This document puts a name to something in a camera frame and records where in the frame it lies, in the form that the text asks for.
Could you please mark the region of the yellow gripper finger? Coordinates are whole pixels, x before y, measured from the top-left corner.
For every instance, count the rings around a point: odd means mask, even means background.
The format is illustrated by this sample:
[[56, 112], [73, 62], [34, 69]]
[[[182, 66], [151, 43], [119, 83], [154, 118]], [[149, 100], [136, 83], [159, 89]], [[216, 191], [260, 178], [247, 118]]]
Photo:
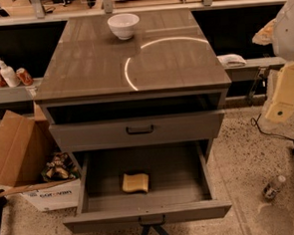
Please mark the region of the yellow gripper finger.
[[294, 62], [287, 62], [277, 73], [270, 106], [265, 113], [268, 121], [283, 123], [294, 115]]
[[276, 20], [272, 19], [261, 28], [252, 38], [252, 42], [257, 45], [267, 46], [273, 42], [273, 28]]

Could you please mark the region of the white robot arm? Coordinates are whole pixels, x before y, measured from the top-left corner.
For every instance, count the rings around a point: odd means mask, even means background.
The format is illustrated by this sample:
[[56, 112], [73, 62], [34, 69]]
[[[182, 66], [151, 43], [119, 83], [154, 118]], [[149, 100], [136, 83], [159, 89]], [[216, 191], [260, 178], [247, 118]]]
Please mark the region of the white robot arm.
[[264, 111], [268, 121], [285, 122], [294, 114], [294, 0], [288, 0], [276, 18], [254, 35], [252, 42], [262, 46], [271, 43], [274, 54], [285, 60]]

